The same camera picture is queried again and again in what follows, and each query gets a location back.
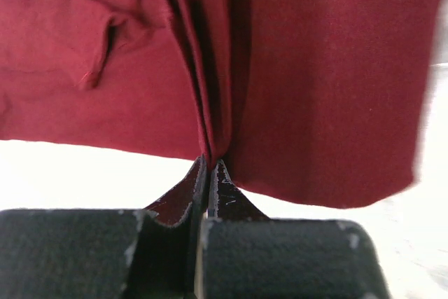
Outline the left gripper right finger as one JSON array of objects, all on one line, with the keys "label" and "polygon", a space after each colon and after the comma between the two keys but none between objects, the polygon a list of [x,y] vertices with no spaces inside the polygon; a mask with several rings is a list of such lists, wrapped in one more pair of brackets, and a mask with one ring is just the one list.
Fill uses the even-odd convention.
[{"label": "left gripper right finger", "polygon": [[374,244],[341,219],[275,219],[211,174],[199,236],[201,298],[388,298]]}]

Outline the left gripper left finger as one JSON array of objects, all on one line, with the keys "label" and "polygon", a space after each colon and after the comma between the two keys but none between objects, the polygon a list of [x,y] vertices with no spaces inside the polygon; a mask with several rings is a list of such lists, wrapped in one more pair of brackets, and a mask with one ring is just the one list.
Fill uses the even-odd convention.
[{"label": "left gripper left finger", "polygon": [[1,213],[2,298],[193,298],[207,163],[143,209]]}]

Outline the dark red t shirt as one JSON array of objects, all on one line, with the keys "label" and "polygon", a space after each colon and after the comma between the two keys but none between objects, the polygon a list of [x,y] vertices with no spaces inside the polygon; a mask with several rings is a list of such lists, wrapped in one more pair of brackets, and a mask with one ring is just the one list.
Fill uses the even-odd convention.
[{"label": "dark red t shirt", "polygon": [[1,0],[1,138],[224,159],[364,207],[414,179],[440,0]]}]

